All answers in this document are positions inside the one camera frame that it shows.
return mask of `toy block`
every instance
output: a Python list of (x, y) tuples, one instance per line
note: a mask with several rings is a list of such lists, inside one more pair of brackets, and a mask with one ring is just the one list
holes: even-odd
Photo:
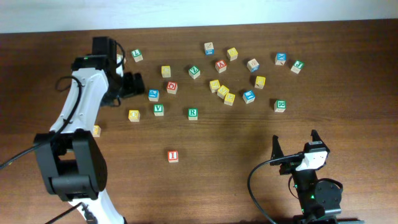
[(224, 104), (232, 106), (234, 104), (235, 94), (227, 93), (225, 96)]
[(175, 82), (167, 83), (167, 93), (176, 94), (178, 89), (178, 85)]
[(141, 60), (143, 60), (144, 58), (142, 57), (142, 53), (139, 49), (137, 50), (133, 50), (131, 52), (132, 57), (134, 58), (134, 61), (139, 62)]
[(283, 112), (286, 110), (286, 101), (284, 100), (277, 100), (274, 104), (274, 111), (275, 112)]
[(149, 101), (158, 102), (159, 101), (159, 90), (149, 90), (148, 99), (149, 99)]
[[(122, 60), (122, 58), (123, 58), (123, 55), (119, 55), (119, 54), (117, 54), (116, 56), (117, 56), (117, 63), (119, 63), (119, 62)], [(127, 62), (127, 59), (126, 59), (126, 58), (124, 58), (124, 60), (123, 60), (123, 64), (125, 64), (126, 62)]]
[(154, 114), (155, 116), (164, 116), (163, 105), (154, 105)]
[(167, 160), (169, 162), (178, 162), (178, 151), (167, 152)]
[(140, 114), (138, 110), (129, 110), (129, 120), (131, 122), (139, 122)]
[(93, 137), (99, 137), (101, 135), (101, 128), (98, 125), (94, 125)]
[(250, 72), (254, 72), (259, 69), (260, 65), (256, 59), (252, 59), (252, 60), (248, 61), (247, 67)]
[(277, 53), (275, 57), (276, 65), (284, 65), (286, 63), (286, 53)]
[(217, 96), (221, 97), (221, 99), (224, 99), (227, 93), (229, 93), (229, 89), (224, 85), (217, 90)]
[(162, 66), (162, 77), (163, 78), (170, 78), (172, 76), (172, 69), (170, 66)]
[(238, 51), (233, 47), (226, 51), (226, 56), (228, 57), (229, 61), (233, 61), (238, 58)]
[(265, 77), (256, 77), (256, 84), (254, 85), (255, 88), (263, 89), (265, 84), (266, 84)]
[(219, 88), (220, 88), (220, 82), (218, 80), (210, 81), (210, 90), (212, 93), (217, 92)]
[(256, 96), (254, 95), (253, 91), (249, 90), (243, 93), (243, 100), (246, 104), (253, 102), (254, 99), (256, 99)]
[(205, 43), (205, 54), (213, 55), (214, 54), (214, 45), (212, 42)]
[(196, 121), (198, 119), (198, 109), (197, 108), (188, 109), (188, 119), (190, 121)]
[(200, 75), (200, 70), (198, 67), (193, 66), (192, 68), (189, 69), (188, 74), (193, 78), (196, 79)]
[(218, 73), (226, 70), (226, 63), (224, 60), (219, 60), (218, 62), (216, 62), (216, 70)]
[(299, 61), (299, 60), (297, 60), (297, 61), (293, 64), (292, 69), (290, 69), (290, 70), (291, 70), (292, 72), (296, 73), (296, 74), (299, 74), (299, 72), (301, 71), (301, 69), (303, 69), (303, 67), (304, 67), (304, 63), (301, 62), (301, 61)]

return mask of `green block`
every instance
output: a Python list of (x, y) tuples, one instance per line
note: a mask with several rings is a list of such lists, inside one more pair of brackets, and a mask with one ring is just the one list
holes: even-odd
[(140, 51), (139, 49), (133, 50), (133, 51), (131, 52), (131, 55), (132, 55), (133, 57), (138, 57), (138, 56), (141, 55), (141, 51)]
[(198, 116), (198, 109), (190, 108), (188, 109), (188, 117), (197, 117)]
[(154, 111), (156, 113), (163, 112), (163, 105), (154, 105)]
[(277, 100), (276, 101), (276, 108), (278, 108), (278, 109), (286, 109), (286, 101)]
[(302, 69), (302, 68), (304, 67), (304, 63), (301, 62), (301, 61), (299, 61), (299, 60), (297, 60), (297, 61), (294, 63), (294, 67), (299, 68), (299, 69)]
[(194, 66), (194, 67), (192, 67), (189, 71), (192, 73), (192, 75), (194, 75), (194, 74), (196, 74), (196, 73), (199, 72), (199, 68), (196, 67), (196, 66)]

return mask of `wooden block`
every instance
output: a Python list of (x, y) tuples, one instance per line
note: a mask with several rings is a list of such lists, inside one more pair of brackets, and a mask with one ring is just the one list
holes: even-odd
[(148, 99), (149, 99), (149, 101), (158, 102), (159, 101), (159, 90), (149, 90)]
[(162, 77), (163, 78), (170, 78), (172, 76), (172, 69), (169, 65), (162, 66)]
[(293, 64), (292, 69), (290, 69), (290, 70), (291, 70), (292, 72), (296, 73), (296, 74), (299, 74), (299, 72), (301, 71), (301, 69), (303, 69), (303, 67), (304, 67), (304, 63), (301, 62), (301, 61), (299, 61), (299, 60), (297, 60), (297, 61)]
[(221, 99), (224, 99), (227, 93), (229, 93), (229, 89), (224, 85), (217, 90), (217, 96), (221, 97)]
[(220, 82), (218, 80), (210, 81), (210, 90), (212, 93), (217, 92), (219, 88), (220, 88)]
[(248, 61), (247, 67), (250, 72), (254, 72), (259, 69), (260, 65), (256, 59), (252, 59), (252, 60)]
[(155, 116), (164, 116), (163, 105), (154, 105), (154, 114)]
[(286, 101), (284, 100), (277, 100), (274, 104), (274, 111), (275, 112), (283, 112), (286, 110)]
[(227, 93), (225, 96), (224, 104), (232, 106), (234, 104), (235, 94)]
[(226, 70), (226, 63), (224, 60), (219, 60), (218, 62), (216, 62), (216, 70), (218, 73)]
[(178, 89), (178, 85), (176, 82), (168, 82), (167, 83), (167, 93), (176, 94)]
[(226, 56), (229, 58), (229, 61), (233, 61), (238, 58), (238, 51), (233, 47), (226, 51)]
[(98, 125), (94, 125), (93, 137), (99, 137), (101, 135), (101, 128)]
[(178, 162), (178, 152), (177, 151), (167, 152), (167, 160), (169, 162)]
[(193, 66), (192, 68), (189, 69), (188, 74), (193, 78), (196, 79), (200, 75), (200, 70), (198, 67)]
[(265, 84), (266, 84), (265, 77), (256, 77), (256, 84), (254, 85), (255, 88), (263, 89)]
[(188, 109), (188, 119), (190, 121), (196, 121), (198, 119), (198, 109), (197, 108)]
[(205, 54), (213, 55), (214, 54), (214, 45), (212, 42), (205, 43)]
[(138, 110), (129, 110), (129, 120), (131, 122), (139, 122), (140, 114)]
[(144, 58), (142, 57), (142, 53), (139, 49), (137, 50), (133, 50), (131, 52), (132, 57), (134, 58), (134, 61), (139, 62), (141, 60), (143, 60)]
[(253, 91), (249, 90), (243, 93), (243, 100), (246, 104), (253, 102), (254, 99), (256, 99), (256, 96), (254, 95)]
[(275, 57), (276, 65), (284, 65), (286, 63), (286, 53), (277, 53)]

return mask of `wall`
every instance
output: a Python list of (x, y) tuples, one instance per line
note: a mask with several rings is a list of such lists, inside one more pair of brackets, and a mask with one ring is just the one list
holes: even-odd
[(3, 0), (0, 33), (397, 17), (396, 0)]

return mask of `blue block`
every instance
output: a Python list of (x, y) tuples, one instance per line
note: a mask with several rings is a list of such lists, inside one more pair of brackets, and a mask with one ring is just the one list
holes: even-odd
[(159, 95), (159, 90), (149, 90), (148, 97), (149, 98), (157, 98)]
[(214, 49), (213, 50), (206, 50), (206, 55), (213, 55), (214, 54)]
[(277, 53), (277, 59), (278, 60), (286, 60), (286, 54), (285, 53)]
[(257, 71), (259, 69), (260, 65), (257, 65), (256, 67), (252, 68), (251, 72)]

